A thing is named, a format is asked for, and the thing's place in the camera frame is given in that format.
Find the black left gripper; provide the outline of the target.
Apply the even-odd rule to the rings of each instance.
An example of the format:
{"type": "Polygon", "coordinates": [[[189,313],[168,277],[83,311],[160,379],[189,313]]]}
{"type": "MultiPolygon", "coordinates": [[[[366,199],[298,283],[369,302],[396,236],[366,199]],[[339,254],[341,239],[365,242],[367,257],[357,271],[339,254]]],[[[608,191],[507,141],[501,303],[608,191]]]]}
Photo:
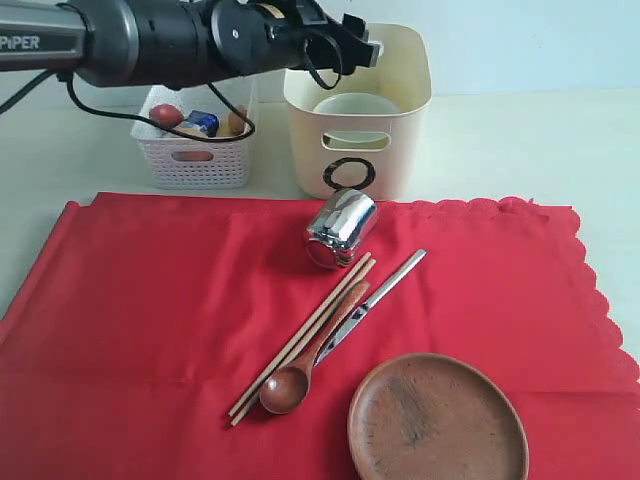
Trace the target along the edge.
{"type": "MultiPolygon", "coordinates": [[[[267,38],[284,50],[294,51],[289,68],[315,72],[330,69],[346,75],[342,49],[331,32],[332,21],[317,1],[260,1],[267,20],[267,38]]],[[[345,13],[342,26],[360,40],[369,38],[367,23],[345,13]]],[[[380,42],[356,42],[349,48],[349,62],[354,67],[374,68],[383,54],[380,42]]]]}

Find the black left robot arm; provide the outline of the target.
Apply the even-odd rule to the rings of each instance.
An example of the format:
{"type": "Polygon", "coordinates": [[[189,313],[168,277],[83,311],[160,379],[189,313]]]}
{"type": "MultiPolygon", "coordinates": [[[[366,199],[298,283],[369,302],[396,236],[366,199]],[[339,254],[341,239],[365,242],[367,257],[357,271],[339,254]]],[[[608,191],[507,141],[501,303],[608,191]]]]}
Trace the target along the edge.
{"type": "Polygon", "coordinates": [[[96,87],[190,88],[284,69],[351,75],[380,44],[315,1],[1,4],[4,71],[73,71],[96,87]]]}

